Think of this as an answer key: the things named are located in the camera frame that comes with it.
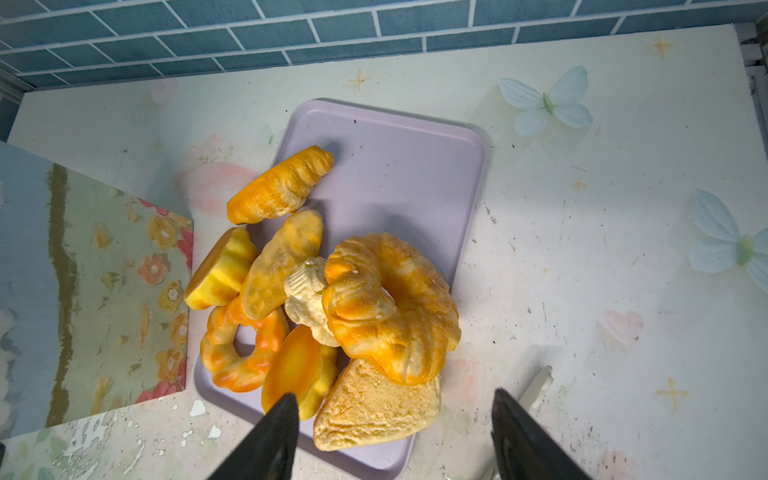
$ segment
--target yellow cross mark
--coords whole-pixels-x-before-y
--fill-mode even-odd
[[[357,84],[357,91],[360,91],[360,85],[366,80],[370,80],[371,77],[363,77],[362,76],[362,69],[358,68],[357,70],[357,78],[350,80],[349,83]]]
[[[672,397],[672,407],[677,410],[677,397],[680,397],[681,399],[684,399],[689,395],[687,390],[675,390],[674,389],[674,380],[669,379],[670,383],[670,389],[669,390],[657,390],[656,393],[661,396],[670,396]]]
[[[664,58],[664,54],[674,46],[674,43],[664,43],[664,40],[661,39],[661,35],[656,36],[656,43],[654,44],[654,48],[659,52],[659,56]]]

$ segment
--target toast slice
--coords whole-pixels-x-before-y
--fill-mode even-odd
[[[440,376],[424,385],[390,382],[365,359],[352,359],[315,418],[323,451],[391,442],[430,426],[440,414]]]

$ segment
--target orange donut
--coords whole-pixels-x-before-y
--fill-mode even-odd
[[[350,358],[398,385],[421,385],[445,365],[462,331],[448,284],[417,249],[389,233],[352,237],[326,263],[323,309]]]
[[[266,373],[288,335],[288,323],[280,307],[254,322],[245,316],[239,303],[237,296],[210,313],[208,331],[200,342],[200,357],[215,385],[233,392],[250,392],[264,384]],[[239,325],[257,329],[256,347],[249,356],[240,356],[233,344]]]

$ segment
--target table surface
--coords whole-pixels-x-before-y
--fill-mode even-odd
[[[576,65],[594,124],[552,118],[519,137],[498,79],[543,91]],[[488,146],[452,290],[462,341],[404,478],[479,477],[493,390],[520,396],[543,365],[554,383],[534,416],[596,478],[764,475],[768,293],[743,267],[687,259],[705,238],[697,188],[742,232],[768,227],[768,162],[730,26],[43,91],[25,96],[9,143],[192,214],[196,266],[229,226],[223,202],[313,98],[470,124]],[[190,359],[206,318],[190,316]],[[9,439],[0,478],[205,478],[249,429],[190,382]],[[346,478],[303,452],[293,472]]]

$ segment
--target purple tray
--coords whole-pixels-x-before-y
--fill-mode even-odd
[[[321,255],[327,257],[353,235],[390,232],[419,249],[453,282],[485,165],[485,144],[477,133],[454,124],[312,100],[291,115],[275,163],[312,145],[336,158],[336,166],[306,202],[325,221]],[[254,243],[261,248],[284,220],[249,227]],[[254,339],[253,329],[238,331],[235,343],[241,355],[253,351]],[[261,389],[220,389],[200,361],[194,375],[197,391],[207,401],[252,423],[263,417]],[[408,465],[413,437],[321,452],[312,440],[313,423],[314,418],[301,422],[299,448],[351,475],[393,480]]]

